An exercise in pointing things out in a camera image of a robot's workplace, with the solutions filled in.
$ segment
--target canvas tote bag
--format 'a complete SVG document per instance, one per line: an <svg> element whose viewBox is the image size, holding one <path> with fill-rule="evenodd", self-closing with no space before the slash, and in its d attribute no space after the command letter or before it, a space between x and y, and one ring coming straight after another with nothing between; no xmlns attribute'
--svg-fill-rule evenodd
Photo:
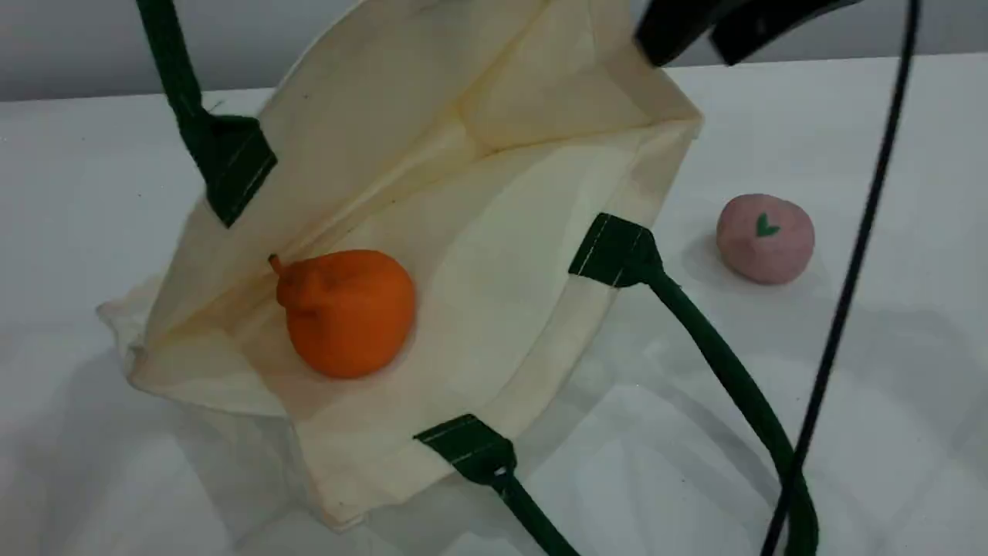
<svg viewBox="0 0 988 556"><path fill-rule="evenodd" d="M632 42L626 2L366 0L256 119L206 111L171 1L137 3L206 193L163 277L100 315L130 384L256 448L327 525L458 472L574 554L516 479L512 440L639 283L787 466L778 420L647 228L700 114ZM385 371L331 381L293 351L267 260L358 248L409 271L415 328ZM803 487L787 553L816 536Z"/></svg>

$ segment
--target green heart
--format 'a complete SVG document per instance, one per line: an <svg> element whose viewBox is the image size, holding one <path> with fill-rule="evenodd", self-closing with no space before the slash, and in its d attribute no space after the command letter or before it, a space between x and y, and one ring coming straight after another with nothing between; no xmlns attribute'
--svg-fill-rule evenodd
<svg viewBox="0 0 988 556"><path fill-rule="evenodd" d="M771 237L772 235L779 233L781 229L782 228L779 228L778 226L769 226L769 215L762 213L762 216L758 217L758 225L755 227L755 234L758 237Z"/></svg>

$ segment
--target white wall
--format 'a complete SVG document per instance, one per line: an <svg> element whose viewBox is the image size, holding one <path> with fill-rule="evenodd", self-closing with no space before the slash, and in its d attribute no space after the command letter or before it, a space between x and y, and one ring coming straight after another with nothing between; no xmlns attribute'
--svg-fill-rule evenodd
<svg viewBox="0 0 988 556"><path fill-rule="evenodd" d="M354 0L176 0L204 88L274 85ZM693 0L667 0L690 2ZM645 0L635 0L640 7ZM893 55L905 0L865 0L756 59ZM922 52L988 50L988 0L927 0ZM706 42L677 63L716 63ZM0 100L158 90L133 0L0 0Z"/></svg>

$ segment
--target stitching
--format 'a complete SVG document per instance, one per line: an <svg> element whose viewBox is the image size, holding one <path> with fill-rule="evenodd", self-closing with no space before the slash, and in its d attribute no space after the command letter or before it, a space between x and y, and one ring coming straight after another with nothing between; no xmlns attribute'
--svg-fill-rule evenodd
<svg viewBox="0 0 988 556"><path fill-rule="evenodd" d="M261 177L261 174L264 173L265 170L269 170L273 167L269 165L269 162L271 162L271 159L274 157L275 155L273 153L268 154L267 158L264 159L264 163L261 164L261 167L258 169L257 173L254 174L254 177L250 180L250 183L248 183L247 187L245 187L244 190L240 192L240 199L238 199L236 204L234 204L233 207L231 207L231 210L234 213L239 213L240 211L242 211L244 206L247 204L247 201L252 196L252 194L257 191L257 189L255 189L254 187L254 184L257 183L258 178Z"/></svg>
<svg viewBox="0 0 988 556"><path fill-rule="evenodd" d="M247 148L247 144L250 143L250 141L253 140L254 137L260 132L261 132L261 127L259 125L256 130L254 130L246 138L244 138L244 141L240 143L240 148L236 149L236 151L233 152L233 156L229 159L228 162L226 162L226 167L223 168L223 171L220 172L218 176L216 176L217 180L221 180L224 177L226 177L226 174L230 171L230 168L233 167L233 164L237 161L237 158L239 158L240 155L243 153L244 149Z"/></svg>
<svg viewBox="0 0 988 556"><path fill-rule="evenodd" d="M638 229L638 235L636 235L634 237L634 242L631 244L631 251L630 251L630 254L631 255L634 255L634 249L636 247L638 247L638 240L641 239L641 235L644 233L644 230L645 230L644 228L639 228ZM620 282L620 277L624 275L624 269L625 268L626 268L626 266L622 266L621 267L621 270L619 270L617 272L617 276L615 277L615 281L611 283L611 287L612 288L616 288L618 286L618 282Z"/></svg>
<svg viewBox="0 0 988 556"><path fill-rule="evenodd" d="M586 258L583 259L583 264L580 265L580 270L577 275L583 275L583 269L587 267L587 262L590 261L591 255L594 254L594 249L597 248L597 241L600 240L601 235L604 234L604 229L608 226L608 222L611 220L611 215L604 215L604 223L601 224L601 228L597 231L597 236L594 237L593 244L590 245L590 250L587 252Z"/></svg>
<svg viewBox="0 0 988 556"><path fill-rule="evenodd" d="M423 436L422 438L419 439L419 441L425 442L425 443L428 444L429 442L432 442L433 440L435 440L437 438L440 438L442 436L446 436L447 434L453 432L454 430L459 430L459 429L461 429L461 428L463 428L463 427L465 427L465 426L467 426L469 424L473 424L474 422L475 422L475 419L465 418L463 420L463 422L458 422L457 424L455 424L455 425L453 425L453 426L451 426L449 428L444 428L442 430L438 430L436 432L433 432L429 436Z"/></svg>

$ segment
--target black object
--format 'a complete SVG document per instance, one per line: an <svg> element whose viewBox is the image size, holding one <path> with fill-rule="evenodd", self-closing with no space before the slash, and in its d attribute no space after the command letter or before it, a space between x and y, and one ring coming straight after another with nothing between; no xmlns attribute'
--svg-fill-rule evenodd
<svg viewBox="0 0 988 556"><path fill-rule="evenodd" d="M796 441L796 453L792 457L792 465L782 479L782 494L779 496L779 503L769 524L769 533L766 535L765 544L762 546L762 556L772 556L776 553L776 546L779 544L779 537L782 534L782 525L789 514L789 507L792 505L793 497L800 496L800 484L802 483L802 466L806 461L806 453L809 451L809 444L813 440L813 431L816 422L820 417L820 408L823 406L823 398L827 393L827 385L830 383L830 375L834 370L834 360L837 358L837 350L841 345L841 336L844 334L844 325L851 312L851 304L854 302L855 289L858 286L858 278L862 273L862 265L865 263L865 253L867 245L871 239L871 229L878 213L878 203L881 201L881 192L885 187L885 178L888 175L888 166L892 161L892 149L895 147L895 138L899 131L899 120L902 119L902 106L906 101L906 89L909 85L909 73L912 69L913 56L916 54L916 36L919 34L920 25L920 0L909 0L909 12L906 15L906 32L902 41L902 54L899 57L899 71L895 78L895 87L892 91L892 104L888 109L888 122L885 125L885 136L881 140L881 151L878 153L878 163L874 169L874 177L871 180L871 188L868 191L867 203L864 205L864 215L862 216L861 227L858 231L858 239L855 241L854 254L851 257L851 265L848 268L848 275L844 279L844 288L841 291L841 298L837 304L837 311L827 336L827 344L823 350L823 358L820 360L820 369L816 374L816 381L813 383L813 392L810 395L809 405L806 409L806 417L803 420L802 429L799 432L799 439Z"/></svg>
<svg viewBox="0 0 988 556"><path fill-rule="evenodd" d="M683 53L707 29L728 65L747 58L800 25L862 0L655 0L636 38L652 65Z"/></svg>

